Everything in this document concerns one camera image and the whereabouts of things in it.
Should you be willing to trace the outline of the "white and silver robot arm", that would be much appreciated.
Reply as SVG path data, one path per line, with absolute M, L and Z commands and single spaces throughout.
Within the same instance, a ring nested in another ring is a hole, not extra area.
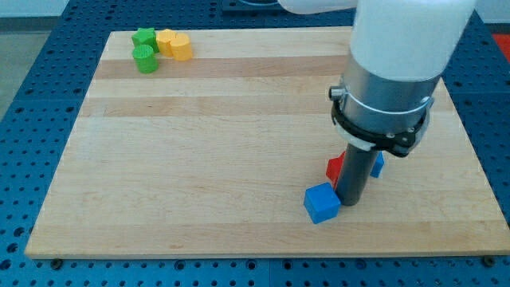
M 294 14 L 355 8 L 347 67 L 329 89 L 339 134 L 364 151 L 407 156 L 475 0 L 279 0 Z

